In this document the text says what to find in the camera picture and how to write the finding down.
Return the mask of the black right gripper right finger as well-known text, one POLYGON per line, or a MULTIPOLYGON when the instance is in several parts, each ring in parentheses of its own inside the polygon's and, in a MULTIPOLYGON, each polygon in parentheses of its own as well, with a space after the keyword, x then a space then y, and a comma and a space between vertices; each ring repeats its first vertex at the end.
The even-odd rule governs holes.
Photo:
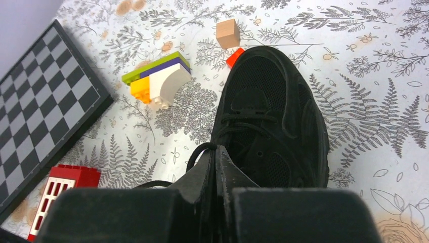
POLYGON ((353 192, 260 188, 216 149, 223 242, 381 242, 365 203, 353 192))

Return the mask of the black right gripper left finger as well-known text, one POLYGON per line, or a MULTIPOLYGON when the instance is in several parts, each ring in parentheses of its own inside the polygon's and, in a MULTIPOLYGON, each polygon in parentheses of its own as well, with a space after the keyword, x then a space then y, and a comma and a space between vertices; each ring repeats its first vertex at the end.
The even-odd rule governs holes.
POLYGON ((49 210, 36 242, 214 242, 215 151, 167 188, 76 188, 49 210))

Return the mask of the black shoelace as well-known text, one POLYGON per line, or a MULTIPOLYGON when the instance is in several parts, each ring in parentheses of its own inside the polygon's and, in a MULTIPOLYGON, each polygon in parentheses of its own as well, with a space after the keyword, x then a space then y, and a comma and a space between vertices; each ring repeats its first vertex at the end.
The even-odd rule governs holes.
MULTIPOLYGON (((197 146, 195 148, 195 150, 193 151, 193 153, 191 154, 189 160, 188 160, 185 173, 188 173, 195 166, 196 161, 197 161, 197 159, 201 153, 203 153, 206 150, 215 151, 216 148, 217 148, 217 146, 211 142, 205 142, 205 143, 202 143, 199 146, 197 146)), ((157 187, 157 186, 167 188, 167 187, 171 186, 172 184, 173 184, 173 182, 168 182, 168 181, 163 181, 163 180, 154 180, 154 181, 149 181, 149 182, 143 183, 141 185, 138 185, 135 187, 135 189, 147 189, 147 188, 152 188, 152 187, 157 187)))

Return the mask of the black sneaker shoe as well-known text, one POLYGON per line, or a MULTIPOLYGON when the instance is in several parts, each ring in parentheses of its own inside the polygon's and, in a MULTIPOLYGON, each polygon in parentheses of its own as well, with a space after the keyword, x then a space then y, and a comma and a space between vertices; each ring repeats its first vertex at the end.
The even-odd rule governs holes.
POLYGON ((260 187, 325 188, 329 141, 311 89, 280 50, 252 47, 224 85, 211 142, 260 187))

